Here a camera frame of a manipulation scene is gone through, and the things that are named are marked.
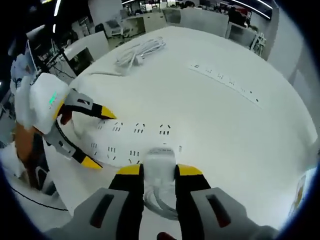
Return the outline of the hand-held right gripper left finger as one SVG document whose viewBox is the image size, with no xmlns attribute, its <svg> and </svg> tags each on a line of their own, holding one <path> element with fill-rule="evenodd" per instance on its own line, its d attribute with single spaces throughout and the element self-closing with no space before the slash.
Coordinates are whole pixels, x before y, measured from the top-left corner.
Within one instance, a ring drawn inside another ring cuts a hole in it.
<svg viewBox="0 0 320 240">
<path fill-rule="evenodd" d="M 74 210 L 70 222 L 46 232 L 49 240 L 137 240 L 144 210 L 144 167 L 120 168 Z"/>
</svg>

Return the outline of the person's left hand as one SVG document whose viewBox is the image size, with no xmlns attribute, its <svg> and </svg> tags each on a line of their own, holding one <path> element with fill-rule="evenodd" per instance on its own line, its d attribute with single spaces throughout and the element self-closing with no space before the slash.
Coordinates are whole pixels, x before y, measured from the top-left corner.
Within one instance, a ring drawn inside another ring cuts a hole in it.
<svg viewBox="0 0 320 240">
<path fill-rule="evenodd" d="M 66 125 L 72 119 L 72 112 L 66 111 L 61 114 L 60 123 Z"/>
</svg>

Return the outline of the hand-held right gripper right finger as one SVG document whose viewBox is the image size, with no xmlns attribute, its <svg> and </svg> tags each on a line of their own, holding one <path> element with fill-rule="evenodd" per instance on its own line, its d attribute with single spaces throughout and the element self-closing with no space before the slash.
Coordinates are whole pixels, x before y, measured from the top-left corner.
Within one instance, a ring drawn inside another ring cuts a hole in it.
<svg viewBox="0 0 320 240">
<path fill-rule="evenodd" d="M 194 166 L 177 164 L 176 211 L 184 240 L 274 240 L 277 230 L 258 225 L 246 208 L 219 187 L 211 187 Z"/>
</svg>

